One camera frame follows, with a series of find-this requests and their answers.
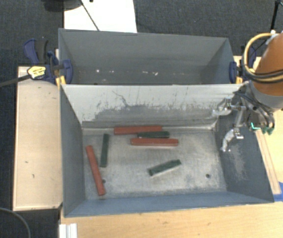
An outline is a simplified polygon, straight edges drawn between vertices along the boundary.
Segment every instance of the orange robot body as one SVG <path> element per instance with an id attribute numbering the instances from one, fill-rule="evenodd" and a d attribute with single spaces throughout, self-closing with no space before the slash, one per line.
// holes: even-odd
<path id="1" fill-rule="evenodd" d="M 283 32 L 274 37 L 266 48 L 255 73 L 264 73 L 283 70 Z M 261 93 L 271 96 L 283 96 L 283 82 L 258 83 L 253 82 L 254 87 Z"/>

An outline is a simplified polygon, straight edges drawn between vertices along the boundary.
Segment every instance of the blue clamp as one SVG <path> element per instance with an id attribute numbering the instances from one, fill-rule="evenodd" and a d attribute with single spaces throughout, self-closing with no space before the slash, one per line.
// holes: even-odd
<path id="1" fill-rule="evenodd" d="M 229 78 L 232 84 L 235 84 L 236 76 L 237 76 L 237 64 L 236 62 L 232 61 L 230 62 L 230 66 L 229 66 Z"/>
<path id="2" fill-rule="evenodd" d="M 274 197 L 274 201 L 275 202 L 283 202 L 283 182 L 280 182 L 279 181 L 279 185 L 280 185 L 280 187 L 281 187 L 281 194 L 275 194 L 275 195 L 273 195 L 273 197 Z"/>
<path id="3" fill-rule="evenodd" d="M 35 39 L 30 39 L 24 43 L 23 52 L 32 65 L 41 64 L 46 68 L 46 76 L 41 80 L 55 84 L 57 76 L 54 75 L 54 70 L 58 69 L 60 71 L 60 75 L 63 75 L 66 78 L 66 83 L 70 84 L 73 77 L 71 60 L 63 60 L 62 64 L 59 65 L 59 60 L 52 51 L 47 53 L 45 52 L 46 43 L 47 40 L 37 41 Z"/>
<path id="4" fill-rule="evenodd" d="M 35 39 L 30 39 L 23 44 L 23 52 L 25 56 L 30 60 L 31 65 L 39 64 L 39 58 L 37 56 L 35 44 Z"/>

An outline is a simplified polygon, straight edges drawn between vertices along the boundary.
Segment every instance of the blue tape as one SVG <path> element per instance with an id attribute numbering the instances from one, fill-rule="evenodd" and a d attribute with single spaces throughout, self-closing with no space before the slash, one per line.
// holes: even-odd
<path id="1" fill-rule="evenodd" d="M 274 201 L 275 202 L 283 202 L 283 182 L 280 182 L 279 181 L 279 185 L 280 185 L 280 187 L 281 187 L 281 194 L 275 194 L 275 195 L 273 195 L 273 197 L 274 197 Z"/>

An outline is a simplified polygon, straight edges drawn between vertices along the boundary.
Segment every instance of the red block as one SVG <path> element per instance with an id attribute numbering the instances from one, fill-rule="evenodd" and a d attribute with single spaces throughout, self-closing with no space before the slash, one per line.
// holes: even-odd
<path id="1" fill-rule="evenodd" d="M 92 174 L 94 177 L 97 193 L 99 196 L 105 195 L 106 191 L 104 188 L 104 184 L 102 181 L 100 170 L 98 169 L 98 164 L 95 158 L 94 150 L 91 145 L 88 145 L 86 148 L 86 154 L 88 157 L 88 161 L 91 166 Z"/>
<path id="2" fill-rule="evenodd" d="M 175 138 L 132 138 L 131 145 L 138 146 L 177 146 L 178 139 Z"/>
<path id="3" fill-rule="evenodd" d="M 137 134 L 140 132 L 151 132 L 151 131 L 162 131 L 162 126 L 152 125 L 152 126 L 115 127 L 114 135 Z"/>

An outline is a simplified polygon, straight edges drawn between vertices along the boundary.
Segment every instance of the green block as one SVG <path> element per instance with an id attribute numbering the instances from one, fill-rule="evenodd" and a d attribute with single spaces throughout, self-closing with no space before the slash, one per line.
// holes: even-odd
<path id="1" fill-rule="evenodd" d="M 107 154 L 108 154 L 109 139 L 110 139 L 109 134 L 103 135 L 103 145 L 102 145 L 102 153 L 101 153 L 101 161 L 100 161 L 101 168 L 107 167 Z"/>
<path id="2" fill-rule="evenodd" d="M 168 131 L 152 131 L 152 132 L 140 132 L 137 137 L 141 138 L 169 138 L 170 133 Z"/>
<path id="3" fill-rule="evenodd" d="M 172 160 L 172 161 L 168 161 L 166 163 L 160 164 L 158 166 L 152 167 L 150 169 L 148 169 L 148 173 L 150 176 L 154 176 L 157 174 L 160 174 L 162 172 L 168 171 L 174 167 L 177 167 L 181 165 L 181 161 L 180 160 Z"/>

